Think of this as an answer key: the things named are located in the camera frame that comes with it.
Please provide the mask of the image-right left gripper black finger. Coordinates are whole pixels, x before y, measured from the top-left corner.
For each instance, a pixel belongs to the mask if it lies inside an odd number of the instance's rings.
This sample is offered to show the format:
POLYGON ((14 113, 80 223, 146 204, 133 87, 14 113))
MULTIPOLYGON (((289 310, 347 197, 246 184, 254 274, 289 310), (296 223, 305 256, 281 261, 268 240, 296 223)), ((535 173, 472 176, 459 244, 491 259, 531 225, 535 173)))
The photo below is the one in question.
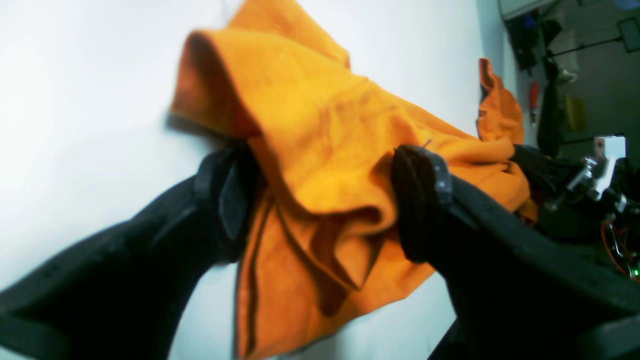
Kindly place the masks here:
POLYGON ((127 221, 1 292, 1 346, 35 360, 166 360, 201 277, 246 248, 259 166, 246 143, 127 221))

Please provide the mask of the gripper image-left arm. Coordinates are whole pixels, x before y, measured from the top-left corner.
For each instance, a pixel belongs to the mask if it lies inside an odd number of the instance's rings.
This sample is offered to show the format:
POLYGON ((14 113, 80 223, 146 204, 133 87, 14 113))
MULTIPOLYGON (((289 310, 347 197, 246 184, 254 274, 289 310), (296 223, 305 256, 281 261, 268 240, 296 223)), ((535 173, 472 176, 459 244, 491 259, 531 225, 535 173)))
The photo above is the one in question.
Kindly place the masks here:
POLYGON ((542 206, 535 228, 545 237, 437 153, 401 145, 391 160, 402 250, 445 278, 468 358, 637 360, 638 283, 551 241, 598 240, 605 223, 639 239, 639 197, 617 162, 527 145, 511 161, 542 206))

